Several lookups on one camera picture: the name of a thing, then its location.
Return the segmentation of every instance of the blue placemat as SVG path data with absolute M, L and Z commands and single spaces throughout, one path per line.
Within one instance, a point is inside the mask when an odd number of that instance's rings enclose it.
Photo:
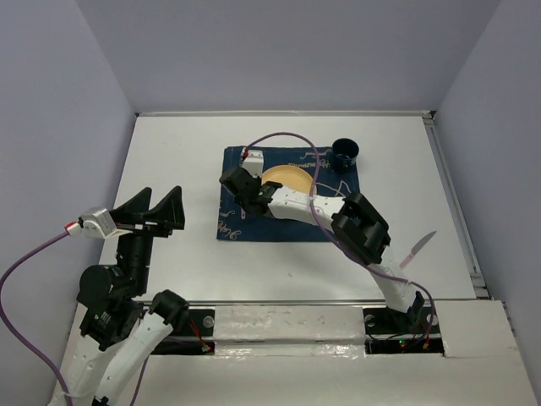
M 314 176 L 315 156 L 310 148 L 275 148 L 257 147 L 263 151 L 265 165 L 263 171 L 277 165 L 294 165 L 301 167 Z M 240 165 L 242 146 L 230 146 L 224 150 L 223 169 Z M 357 169 L 350 173 L 339 174 L 331 170 L 328 154 L 330 147 L 318 148 L 321 158 L 321 169 L 317 182 L 317 193 L 323 196 L 347 196 L 359 190 Z M 323 233 L 310 224 L 293 220 L 276 220 L 257 217 L 243 213 L 233 196 L 221 188 L 220 213 L 218 216 L 218 239 L 226 241 L 260 241 L 260 242 L 319 242 L 326 241 Z

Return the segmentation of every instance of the bolt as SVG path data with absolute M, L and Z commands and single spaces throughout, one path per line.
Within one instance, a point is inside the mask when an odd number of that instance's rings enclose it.
M 366 323 L 366 326 L 375 326 L 375 322 L 372 321 L 373 319 L 375 319 L 374 315 L 367 315 L 366 317 L 364 317 L 364 322 Z
M 203 319 L 203 326 L 205 326 L 205 328 L 211 328 L 214 326 L 214 319 L 212 316 L 208 315 Z

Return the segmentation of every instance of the cup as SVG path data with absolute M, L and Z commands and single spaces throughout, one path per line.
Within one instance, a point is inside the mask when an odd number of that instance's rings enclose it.
M 346 173 L 355 167 L 358 145 L 349 138 L 340 138 L 332 143 L 330 164 L 333 171 Z

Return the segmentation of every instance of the pink knife handle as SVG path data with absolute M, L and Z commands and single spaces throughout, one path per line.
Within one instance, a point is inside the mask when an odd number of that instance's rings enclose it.
M 406 258 L 404 258 L 402 262 L 400 263 L 399 265 L 400 269 L 404 269 L 407 266 L 407 264 L 409 264 L 412 261 L 414 256 L 415 254 L 413 252 L 410 252 L 409 255 Z

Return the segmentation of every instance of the tabletop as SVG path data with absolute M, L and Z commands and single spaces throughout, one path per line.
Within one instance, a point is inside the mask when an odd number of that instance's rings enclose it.
M 407 268 L 435 299 L 475 298 L 451 210 L 421 117 L 199 115 L 139 117 L 115 206 L 145 186 L 152 204 L 183 188 L 186 227 L 155 239 L 148 292 L 171 289 L 191 301 L 383 299 L 372 277 L 328 243 L 250 243 L 216 239 L 223 151 L 290 131 L 317 146 L 351 138 L 359 147 L 361 192 L 390 224 L 400 261 L 425 234 L 437 234 Z M 305 146 L 276 137 L 266 146 Z M 115 263 L 107 240 L 102 264 Z

